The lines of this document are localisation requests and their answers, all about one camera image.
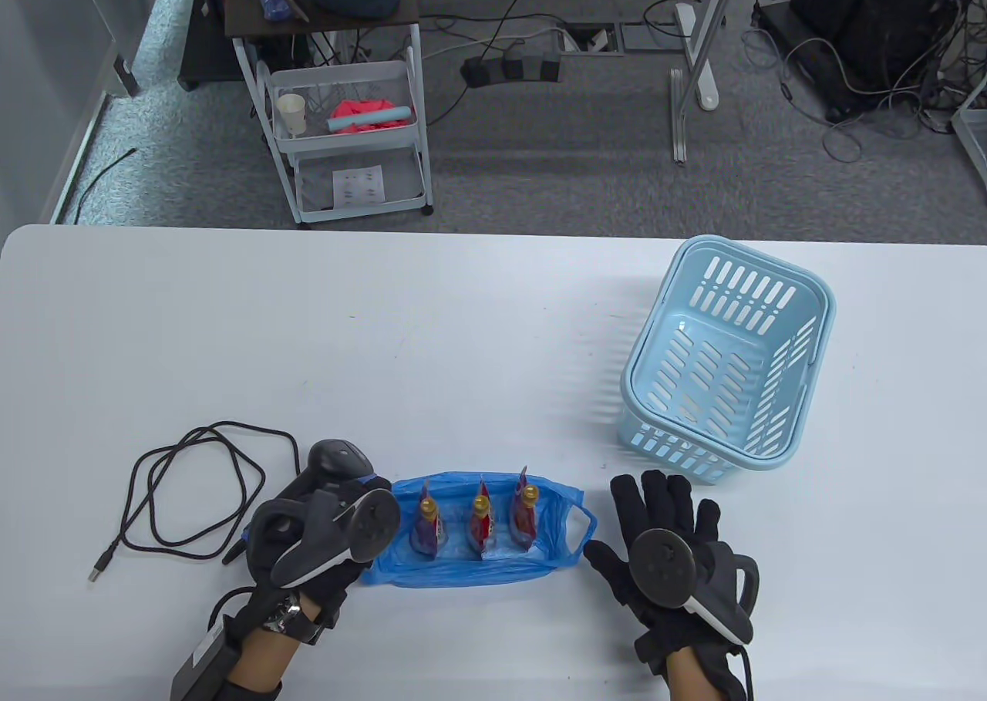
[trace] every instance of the hand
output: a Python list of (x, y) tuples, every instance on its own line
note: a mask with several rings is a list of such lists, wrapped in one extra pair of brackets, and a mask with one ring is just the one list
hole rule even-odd
[[(662, 472), (649, 470), (641, 476), (641, 484), (644, 500), (631, 475), (619, 475), (610, 482), (621, 535), (628, 550), (642, 532), (652, 528), (675, 532), (699, 552), (705, 543), (719, 538), (718, 504), (703, 500), (694, 518), (692, 486), (687, 479), (681, 475), (666, 478)], [(745, 697), (743, 686), (729, 672), (726, 663), (727, 652), (736, 652), (736, 648), (716, 630), (684, 608), (662, 608), (650, 602), (635, 584), (628, 563), (603, 542), (589, 541), (583, 555), (610, 584), (614, 598), (621, 605), (630, 606), (634, 616), (648, 628), (635, 642), (635, 651), (653, 673), (662, 674), (667, 680), (669, 655), (680, 649), (694, 648), (702, 671), (716, 689), (726, 694), (730, 701)]]
[[(363, 494), (370, 490), (384, 489), (391, 490), (391, 483), (382, 477), (374, 477), (366, 483), (359, 480), (352, 480), (339, 485), (336, 494), (341, 501), (341, 507), (355, 503)], [(253, 544), (250, 550), (248, 568), (251, 575), (257, 582), (258, 588), (274, 589), (269, 580), (271, 568), (278, 562), (278, 559), (298, 542), (302, 534), (302, 524), (292, 519), (278, 519), (272, 521), (262, 534), (251, 534), (250, 539), (260, 540), (260, 543)], [(324, 619), (328, 619), (328, 626), (335, 624), (335, 614), (342, 606), (346, 598), (346, 589), (360, 577), (360, 574), (369, 567), (370, 563), (356, 563), (353, 560), (345, 560), (335, 567), (329, 568), (325, 573), (316, 575), (310, 581), (304, 582), (298, 588), (299, 591), (312, 602), (323, 609)]]

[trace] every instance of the pink cloth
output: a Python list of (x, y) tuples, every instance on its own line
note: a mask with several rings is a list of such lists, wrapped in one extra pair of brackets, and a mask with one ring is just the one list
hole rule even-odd
[[(354, 115), (365, 115), (366, 113), (376, 113), (380, 110), (392, 110), (395, 108), (393, 102), (387, 99), (344, 99), (339, 103), (338, 108), (332, 111), (334, 118), (352, 118)], [(384, 130), (387, 127), (408, 126), (410, 120), (390, 120), (388, 123), (377, 123), (373, 126), (350, 126), (340, 133), (363, 133), (366, 130)]]

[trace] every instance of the paper sheet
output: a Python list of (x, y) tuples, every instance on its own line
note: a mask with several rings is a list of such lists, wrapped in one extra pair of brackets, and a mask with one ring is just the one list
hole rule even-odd
[(380, 165), (332, 172), (332, 207), (384, 203), (384, 172)]

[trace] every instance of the light blue tube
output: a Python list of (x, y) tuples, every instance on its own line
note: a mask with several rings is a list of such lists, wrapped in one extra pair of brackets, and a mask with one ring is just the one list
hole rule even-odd
[(349, 118), (330, 118), (325, 121), (330, 133), (338, 133), (350, 126), (376, 126), (377, 123), (391, 123), (392, 120), (412, 119), (412, 109), (409, 106), (395, 106), (390, 110), (378, 110), (376, 113), (352, 115)]

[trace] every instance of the paper cup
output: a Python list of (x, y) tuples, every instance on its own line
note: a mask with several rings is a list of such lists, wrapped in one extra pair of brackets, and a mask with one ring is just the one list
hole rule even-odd
[(282, 94), (278, 97), (278, 112), (285, 119), (288, 132), (292, 136), (305, 133), (305, 98), (297, 94)]

